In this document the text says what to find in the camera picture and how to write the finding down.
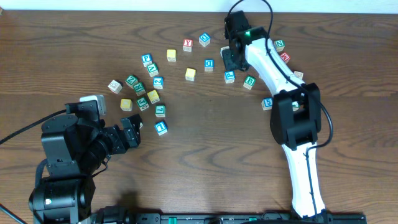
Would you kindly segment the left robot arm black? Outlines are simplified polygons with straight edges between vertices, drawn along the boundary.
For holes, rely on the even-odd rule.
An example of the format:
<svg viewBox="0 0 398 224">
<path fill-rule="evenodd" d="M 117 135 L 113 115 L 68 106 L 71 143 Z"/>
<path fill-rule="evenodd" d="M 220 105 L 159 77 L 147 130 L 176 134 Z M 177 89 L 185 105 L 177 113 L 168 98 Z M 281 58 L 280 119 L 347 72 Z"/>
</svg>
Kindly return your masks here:
<svg viewBox="0 0 398 224">
<path fill-rule="evenodd" d="M 66 111 L 42 125 L 46 159 L 37 167 L 29 198 L 34 223 L 79 223 L 91 216 L 94 177 L 114 154 L 141 143 L 139 114 L 107 127 L 97 101 L 66 104 Z"/>
</svg>

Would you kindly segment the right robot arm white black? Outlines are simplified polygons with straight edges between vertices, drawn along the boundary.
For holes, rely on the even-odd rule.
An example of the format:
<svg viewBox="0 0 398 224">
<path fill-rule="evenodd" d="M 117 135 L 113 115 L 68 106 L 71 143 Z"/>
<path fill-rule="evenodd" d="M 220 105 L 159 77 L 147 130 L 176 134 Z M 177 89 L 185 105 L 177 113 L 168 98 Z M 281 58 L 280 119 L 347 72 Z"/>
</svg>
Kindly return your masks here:
<svg viewBox="0 0 398 224">
<path fill-rule="evenodd" d="M 306 84 L 287 66 L 263 27 L 226 28 L 229 47 L 222 51 L 227 69 L 249 66 L 259 74 L 272 95 L 270 128 L 287 156 L 292 181 L 292 207 L 299 218 L 316 218 L 325 210 L 319 189 L 317 134 L 326 111 L 316 84 Z"/>
</svg>

